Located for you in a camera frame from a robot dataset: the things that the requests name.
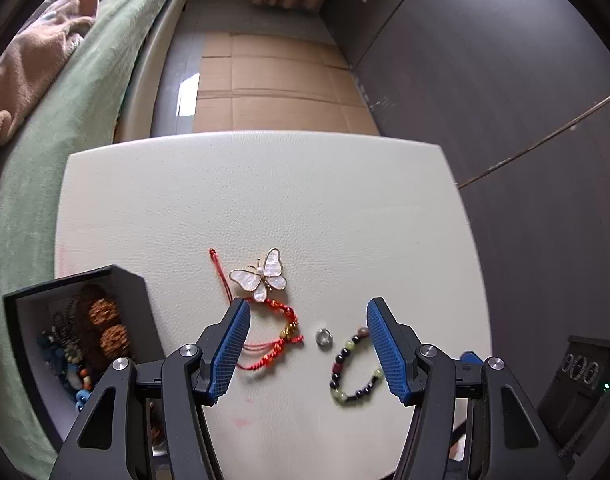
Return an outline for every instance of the open box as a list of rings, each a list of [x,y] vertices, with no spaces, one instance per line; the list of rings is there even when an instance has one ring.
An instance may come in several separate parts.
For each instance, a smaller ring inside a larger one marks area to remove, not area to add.
[[[145,280],[117,266],[102,267],[6,294],[5,315],[18,371],[51,445],[60,450],[78,410],[45,362],[37,337],[51,331],[53,316],[64,313],[85,285],[99,285],[118,308],[127,329],[130,357],[137,363],[163,359]]]

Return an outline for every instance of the red braided bracelet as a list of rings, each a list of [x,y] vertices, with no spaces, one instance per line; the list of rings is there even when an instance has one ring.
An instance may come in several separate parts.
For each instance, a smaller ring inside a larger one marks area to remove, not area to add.
[[[234,298],[231,293],[231,289],[229,288],[229,283],[227,283],[225,273],[223,272],[222,266],[220,265],[220,261],[218,260],[218,255],[216,254],[215,249],[210,249],[210,257],[211,261],[216,267],[216,270],[218,271],[220,280],[223,283],[227,299],[229,300],[229,303],[231,303]],[[245,299],[247,301],[254,300],[254,298],[252,297]],[[278,339],[268,341],[266,343],[245,343],[243,345],[243,348],[245,350],[251,352],[262,351],[271,348],[271,350],[267,352],[267,354],[262,356],[261,359],[249,366],[245,366],[240,363],[236,364],[238,368],[242,368],[243,370],[259,370],[263,366],[271,364],[271,362],[281,354],[281,352],[285,348],[286,343],[299,343],[303,341],[304,338],[302,335],[294,335],[294,333],[298,330],[298,317],[296,316],[296,313],[294,312],[293,308],[281,303],[280,301],[270,300],[269,298],[267,300],[264,300],[263,303],[269,306],[269,308],[272,310],[282,312],[287,318],[287,323],[285,325],[285,328],[280,332],[280,334],[278,334]]]

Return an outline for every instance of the blue gripper pad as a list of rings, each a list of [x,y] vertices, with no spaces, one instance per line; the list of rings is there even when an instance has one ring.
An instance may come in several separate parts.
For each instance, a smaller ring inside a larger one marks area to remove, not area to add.
[[[212,402],[225,395],[249,331],[249,304],[243,301],[212,360],[207,395]]]
[[[407,384],[407,370],[405,359],[399,350],[399,346],[394,340],[386,317],[389,318],[389,325],[395,325],[393,330],[398,333],[398,324],[391,315],[385,301],[382,298],[374,298],[367,305],[367,328],[370,330],[371,341],[376,349],[380,366],[385,373],[389,390],[406,404],[411,396],[411,391]],[[401,345],[408,346],[402,340]]]

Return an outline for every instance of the cardboard sheet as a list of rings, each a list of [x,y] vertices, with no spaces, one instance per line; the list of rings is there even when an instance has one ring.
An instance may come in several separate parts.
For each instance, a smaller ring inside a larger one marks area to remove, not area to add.
[[[259,129],[379,134],[335,46],[208,32],[194,132]]]

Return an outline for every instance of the butterfly brooch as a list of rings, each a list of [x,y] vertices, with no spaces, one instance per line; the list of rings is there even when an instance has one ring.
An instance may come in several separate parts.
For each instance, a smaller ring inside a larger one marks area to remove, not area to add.
[[[230,279],[251,292],[254,301],[262,303],[267,299],[267,289],[283,290],[287,286],[287,280],[281,276],[282,263],[280,262],[280,251],[273,248],[267,254],[261,267],[260,258],[258,266],[247,266],[253,270],[236,269],[229,273]]]

